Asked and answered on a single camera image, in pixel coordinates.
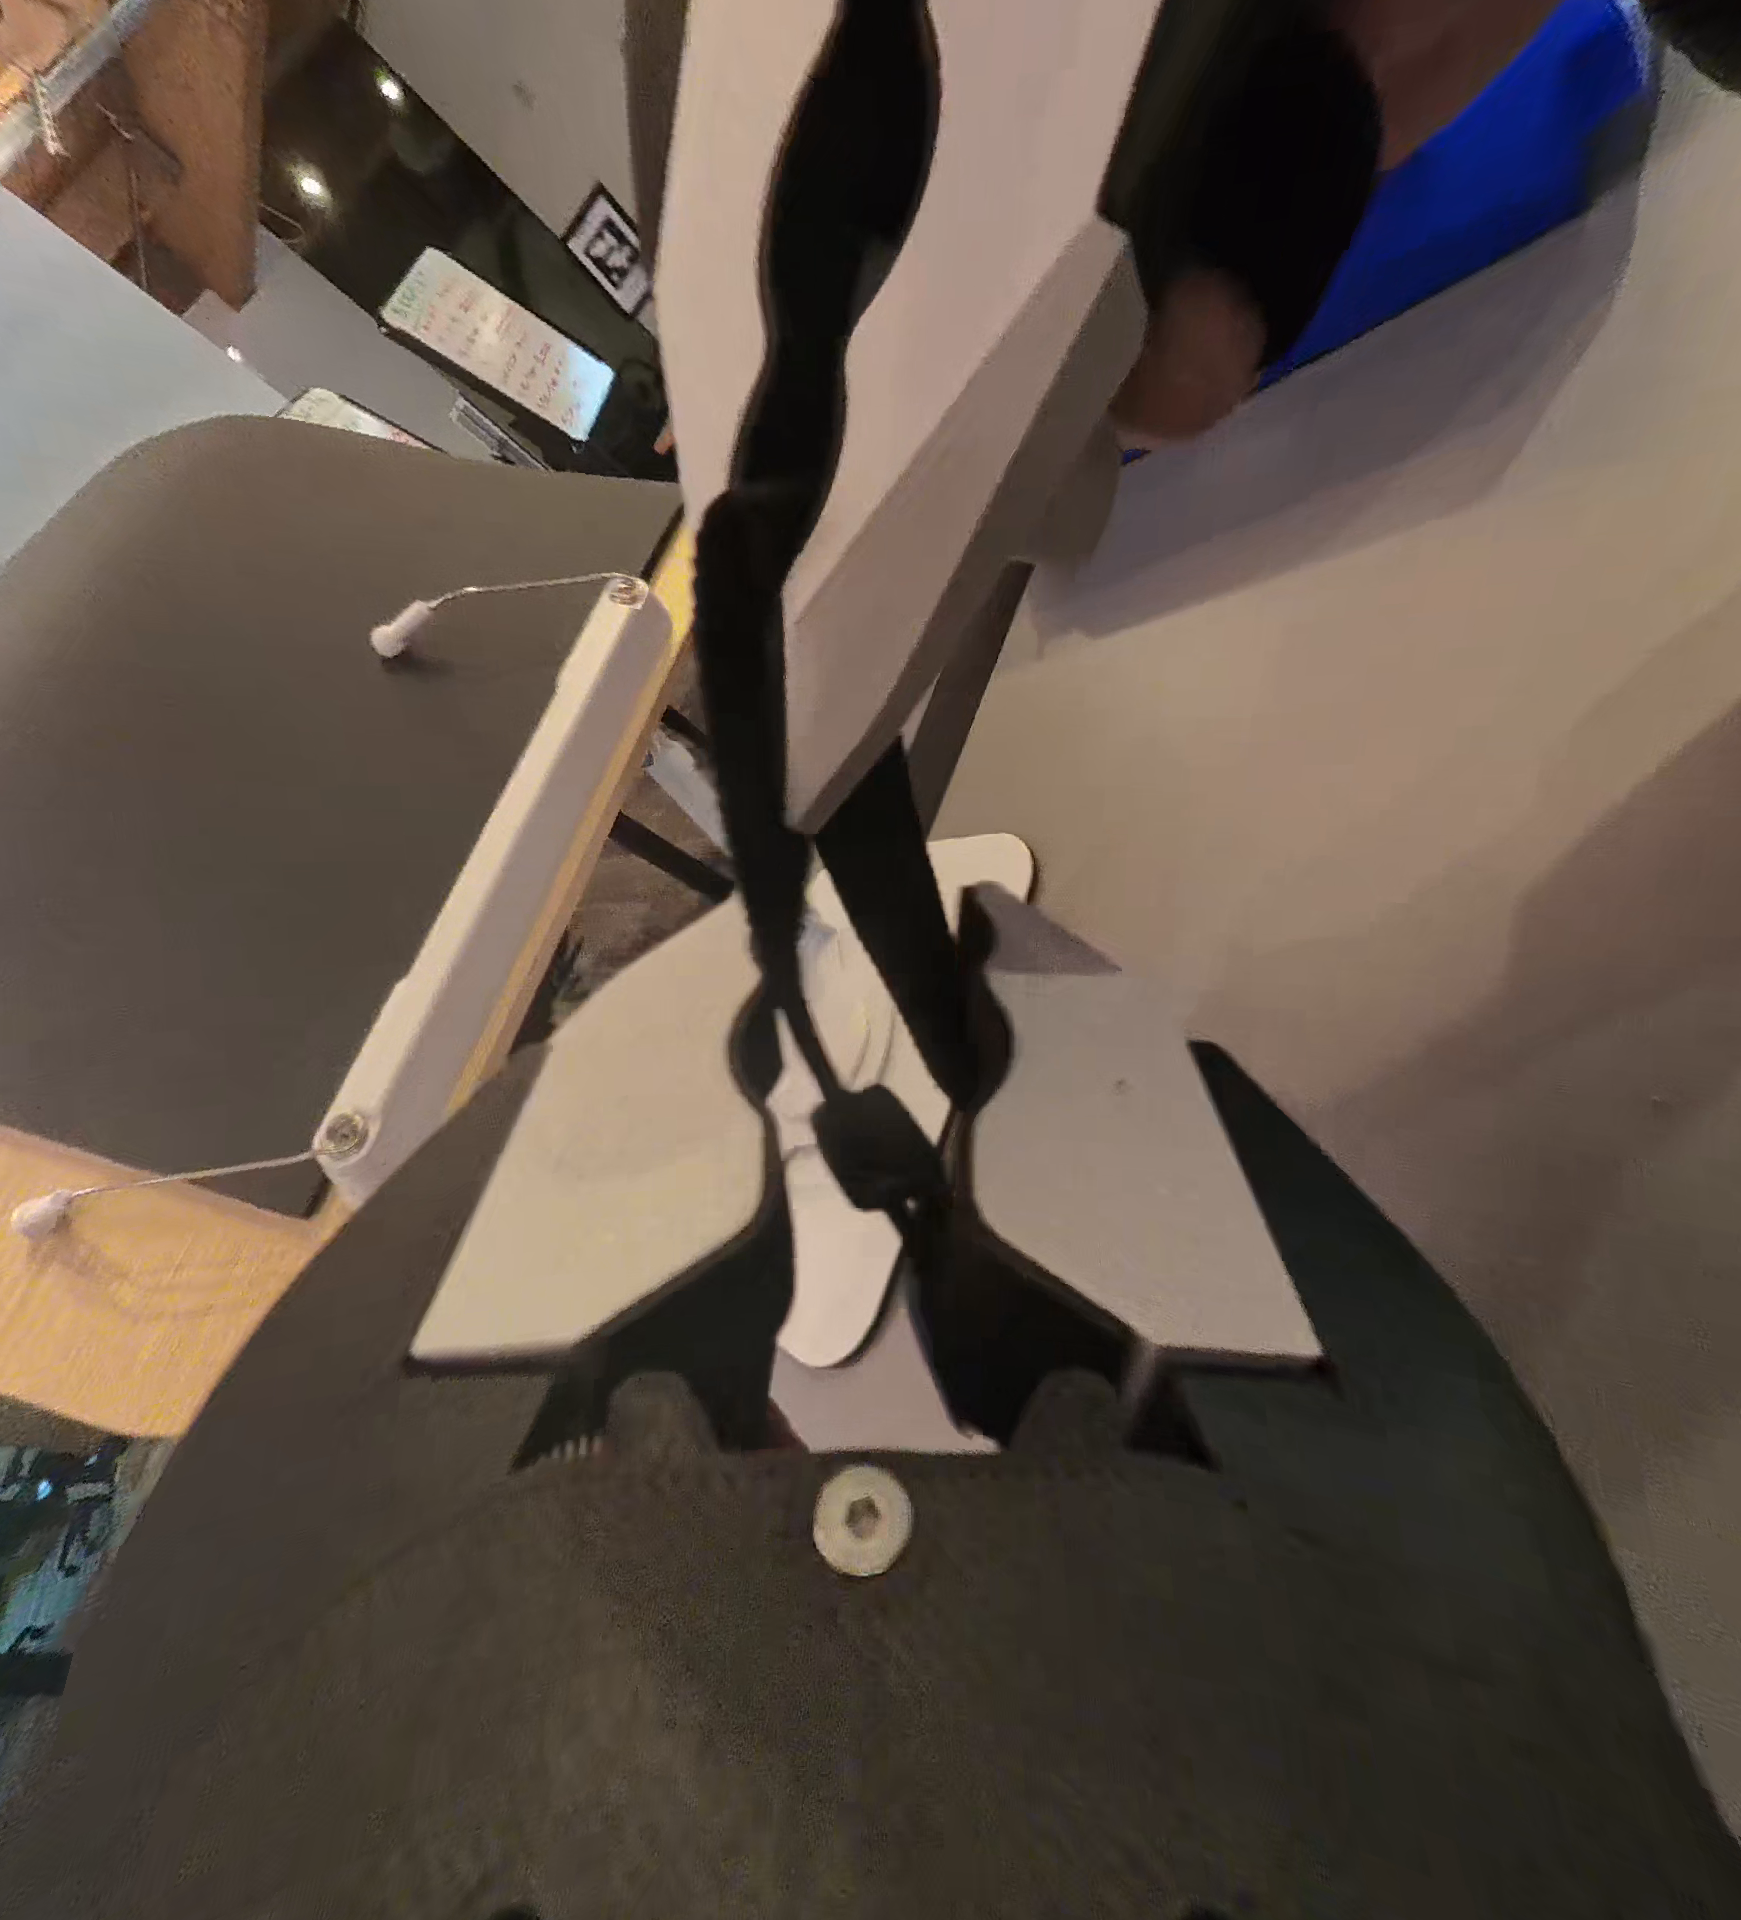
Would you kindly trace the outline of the white display stand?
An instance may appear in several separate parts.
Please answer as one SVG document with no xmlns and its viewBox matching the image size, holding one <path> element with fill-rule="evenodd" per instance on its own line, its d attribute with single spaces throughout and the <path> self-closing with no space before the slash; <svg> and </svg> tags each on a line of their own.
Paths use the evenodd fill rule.
<svg viewBox="0 0 1741 1920">
<path fill-rule="evenodd" d="M 513 1050 L 689 661 L 668 487 L 221 414 L 0 568 L 0 1403 L 181 1434 Z"/>
</svg>

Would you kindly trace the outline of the black white marker sign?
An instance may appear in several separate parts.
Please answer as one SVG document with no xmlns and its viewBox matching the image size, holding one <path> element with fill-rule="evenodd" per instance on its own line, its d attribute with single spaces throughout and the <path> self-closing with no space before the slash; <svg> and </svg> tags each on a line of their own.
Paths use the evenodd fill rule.
<svg viewBox="0 0 1741 1920">
<path fill-rule="evenodd" d="M 653 264 L 634 206 L 600 178 L 565 228 L 568 260 L 615 296 L 628 321 L 653 306 Z"/>
</svg>

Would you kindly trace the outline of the whiteboard with writing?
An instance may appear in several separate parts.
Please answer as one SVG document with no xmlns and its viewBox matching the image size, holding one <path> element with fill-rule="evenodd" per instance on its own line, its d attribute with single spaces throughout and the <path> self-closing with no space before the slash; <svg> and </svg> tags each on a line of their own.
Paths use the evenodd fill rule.
<svg viewBox="0 0 1741 1920">
<path fill-rule="evenodd" d="M 584 443 L 615 368 L 584 346 L 549 324 L 538 307 L 475 274 L 442 248 L 422 248 L 394 292 L 376 306 L 376 324 L 431 348 L 449 373 L 475 375 L 495 399 L 531 409 L 565 438 Z"/>
</svg>

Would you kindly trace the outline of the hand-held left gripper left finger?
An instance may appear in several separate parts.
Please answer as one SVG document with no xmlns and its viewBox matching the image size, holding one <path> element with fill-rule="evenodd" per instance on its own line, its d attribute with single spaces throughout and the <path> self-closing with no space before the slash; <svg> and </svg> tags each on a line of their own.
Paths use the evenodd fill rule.
<svg viewBox="0 0 1741 1920">
<path fill-rule="evenodd" d="M 748 925 L 722 900 L 549 1044 L 414 1365 L 541 1376 L 526 1445 L 600 1430 L 635 1376 L 689 1380 L 722 1445 L 765 1445 L 792 1315 L 775 1068 Z"/>
</svg>

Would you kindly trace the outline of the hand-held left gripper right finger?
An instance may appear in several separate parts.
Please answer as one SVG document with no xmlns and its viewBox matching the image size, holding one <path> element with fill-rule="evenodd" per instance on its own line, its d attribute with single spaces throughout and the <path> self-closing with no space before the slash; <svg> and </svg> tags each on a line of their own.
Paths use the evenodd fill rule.
<svg viewBox="0 0 1741 1920">
<path fill-rule="evenodd" d="M 1056 1376 L 1094 1376 L 1126 1445 L 1196 1453 L 1181 1376 L 1327 1366 L 1196 1044 L 1000 886 L 965 895 L 958 935 L 983 1103 L 953 1123 L 948 1240 L 916 1284 L 948 1420 L 1009 1445 Z"/>
</svg>

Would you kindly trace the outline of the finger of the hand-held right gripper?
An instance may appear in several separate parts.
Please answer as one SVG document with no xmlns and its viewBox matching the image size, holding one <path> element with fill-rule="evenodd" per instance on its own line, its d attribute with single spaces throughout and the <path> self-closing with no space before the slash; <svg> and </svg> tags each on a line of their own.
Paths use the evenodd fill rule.
<svg viewBox="0 0 1741 1920">
<path fill-rule="evenodd" d="M 680 488 L 722 488 L 732 481 L 745 409 L 765 368 L 765 189 L 834 11 L 834 0 L 689 3 L 653 248 Z"/>
<path fill-rule="evenodd" d="M 1099 178 L 1157 11 L 930 3 L 930 178 L 845 346 L 834 487 L 786 578 L 801 835 L 896 746 L 1142 346 Z"/>
</svg>

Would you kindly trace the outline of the person's right hand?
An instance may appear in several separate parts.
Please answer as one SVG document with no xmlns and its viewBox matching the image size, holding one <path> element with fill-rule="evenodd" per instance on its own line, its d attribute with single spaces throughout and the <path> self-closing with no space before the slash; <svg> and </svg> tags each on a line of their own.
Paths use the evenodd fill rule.
<svg viewBox="0 0 1741 1920">
<path fill-rule="evenodd" d="M 1176 274 L 1142 324 L 1142 348 L 1113 407 L 1124 443 L 1190 443 L 1258 391 L 1270 321 L 1221 270 Z"/>
</svg>

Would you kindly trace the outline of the blue plastic bin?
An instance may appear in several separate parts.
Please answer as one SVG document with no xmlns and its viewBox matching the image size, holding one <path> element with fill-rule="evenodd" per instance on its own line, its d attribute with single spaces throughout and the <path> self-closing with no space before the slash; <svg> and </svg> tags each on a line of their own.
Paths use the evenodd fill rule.
<svg viewBox="0 0 1741 1920">
<path fill-rule="evenodd" d="M 1328 3 L 1328 20 L 1381 91 L 1381 176 L 1316 324 L 1258 391 L 1578 222 L 1597 204 L 1606 141 L 1645 115 L 1642 3 L 1352 0 Z"/>
</svg>

